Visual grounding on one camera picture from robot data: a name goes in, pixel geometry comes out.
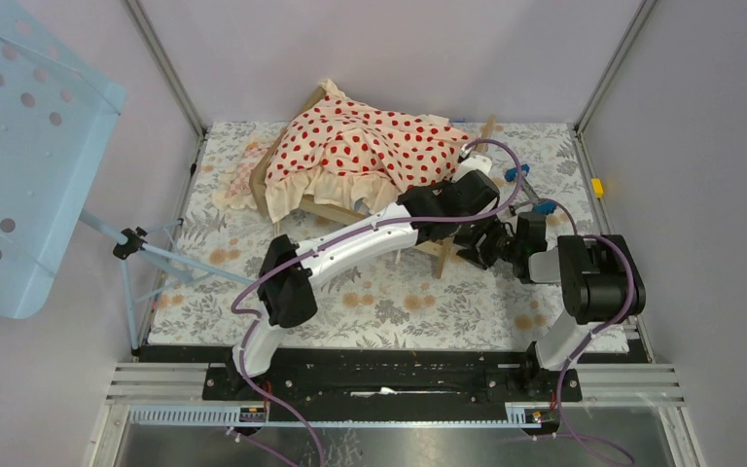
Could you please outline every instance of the floral tablecloth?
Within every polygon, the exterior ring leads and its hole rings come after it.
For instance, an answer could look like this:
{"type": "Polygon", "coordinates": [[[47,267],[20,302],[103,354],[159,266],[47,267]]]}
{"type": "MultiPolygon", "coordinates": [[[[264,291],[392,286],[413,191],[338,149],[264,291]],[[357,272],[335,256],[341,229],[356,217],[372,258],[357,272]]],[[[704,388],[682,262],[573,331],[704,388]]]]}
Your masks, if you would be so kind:
{"type": "MultiPolygon", "coordinates": [[[[200,170],[178,238],[187,256],[255,278],[274,238],[273,225],[252,209],[217,209],[212,195],[222,189],[220,174],[236,165],[248,140],[272,140],[284,124],[217,123],[208,137],[200,170]]],[[[482,124],[455,125],[480,134],[482,124]]],[[[509,144],[531,165],[529,182],[541,197],[564,203],[580,231],[595,233],[568,127],[558,124],[500,124],[494,137],[509,144]]],[[[502,175],[513,165],[499,149],[490,176],[506,197],[512,185],[502,175]]],[[[549,242],[569,234],[562,213],[549,216],[549,242]]],[[[294,241],[340,227],[303,211],[280,223],[294,241]]],[[[334,278],[317,290],[319,312],[290,330],[285,346],[524,350],[543,336],[563,310],[556,285],[523,285],[510,265],[480,270],[452,256],[442,279],[434,276],[437,259],[415,249],[383,255],[334,278]]],[[[249,318],[234,316],[230,305],[242,286],[221,277],[167,290],[157,301],[149,343],[225,344],[241,340],[249,318]]],[[[256,296],[244,305],[256,305],[256,296]]],[[[627,351],[619,327],[599,336],[592,350],[627,351]]]]}

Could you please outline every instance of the white wall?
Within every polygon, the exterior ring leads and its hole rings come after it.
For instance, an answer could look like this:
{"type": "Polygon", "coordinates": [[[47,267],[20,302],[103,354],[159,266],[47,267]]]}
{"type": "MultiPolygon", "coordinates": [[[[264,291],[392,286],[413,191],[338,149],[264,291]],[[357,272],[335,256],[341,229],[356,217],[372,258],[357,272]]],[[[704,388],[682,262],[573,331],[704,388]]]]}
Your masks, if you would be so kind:
{"type": "Polygon", "coordinates": [[[145,0],[208,122],[284,121],[332,78],[381,108],[575,121],[640,0],[145,0]]]}
{"type": "Polygon", "coordinates": [[[708,465],[747,465],[747,1],[660,2],[587,143],[708,465]]]}
{"type": "MultiPolygon", "coordinates": [[[[117,226],[173,214],[195,137],[121,1],[21,0],[91,66],[127,88],[127,103],[88,207],[117,226]]],[[[43,309],[0,318],[0,466],[79,465],[113,367],[129,352],[112,242],[79,225],[43,309]]],[[[139,290],[153,270],[133,261],[139,290]]]]}

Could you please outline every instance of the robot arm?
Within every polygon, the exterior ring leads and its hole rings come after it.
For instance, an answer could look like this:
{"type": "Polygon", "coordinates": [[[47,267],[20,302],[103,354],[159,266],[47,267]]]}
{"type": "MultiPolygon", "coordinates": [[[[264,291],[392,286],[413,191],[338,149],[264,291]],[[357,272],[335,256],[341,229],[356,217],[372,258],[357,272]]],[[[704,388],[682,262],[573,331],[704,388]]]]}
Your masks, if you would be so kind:
{"type": "MultiPolygon", "coordinates": [[[[514,274],[522,282],[562,284],[567,312],[562,313],[543,339],[532,342],[527,358],[532,373],[558,370],[591,329],[615,316],[623,304],[627,289],[623,266],[605,245],[569,235],[558,239],[557,248],[547,250],[545,216],[534,212],[518,216],[515,233],[509,233],[496,216],[470,225],[386,222],[410,217],[469,216],[489,209],[499,198],[499,190],[486,176],[489,168],[490,160],[471,156],[460,164],[452,182],[412,188],[382,211],[337,232],[298,245],[287,235],[275,238],[260,275],[303,253],[316,254],[259,287],[264,318],[247,342],[244,368],[247,376],[267,371],[286,330],[301,325],[316,313],[314,288],[383,253],[451,235],[465,247],[458,254],[478,267],[487,269],[502,259],[514,266],[514,274]],[[373,228],[353,234],[365,226],[373,228]],[[317,250],[326,244],[331,246],[317,250]]],[[[608,238],[631,262],[623,238],[618,235],[608,238]]],[[[637,297],[629,314],[637,314],[645,303],[645,290],[633,263],[631,267],[635,272],[637,297]]],[[[233,350],[235,359],[238,350],[238,347],[233,350]]]]}

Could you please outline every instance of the blue perforated panel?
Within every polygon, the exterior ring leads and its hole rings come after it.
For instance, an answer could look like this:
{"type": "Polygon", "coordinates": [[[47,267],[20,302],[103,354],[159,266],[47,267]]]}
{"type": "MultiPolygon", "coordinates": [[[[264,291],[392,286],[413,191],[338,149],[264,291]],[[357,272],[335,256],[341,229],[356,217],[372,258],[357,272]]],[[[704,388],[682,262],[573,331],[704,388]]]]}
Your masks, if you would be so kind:
{"type": "Polygon", "coordinates": [[[125,90],[13,0],[0,36],[0,315],[23,318],[47,299],[125,90]]]}

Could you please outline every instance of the yellow block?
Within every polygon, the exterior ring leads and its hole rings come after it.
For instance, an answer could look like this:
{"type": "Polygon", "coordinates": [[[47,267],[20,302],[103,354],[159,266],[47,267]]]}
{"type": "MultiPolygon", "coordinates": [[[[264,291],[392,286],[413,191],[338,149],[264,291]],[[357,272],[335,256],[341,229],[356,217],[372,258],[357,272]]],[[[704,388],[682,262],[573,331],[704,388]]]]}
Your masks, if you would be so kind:
{"type": "Polygon", "coordinates": [[[599,178],[591,179],[591,187],[594,189],[594,196],[597,198],[603,198],[603,182],[599,178]]]}

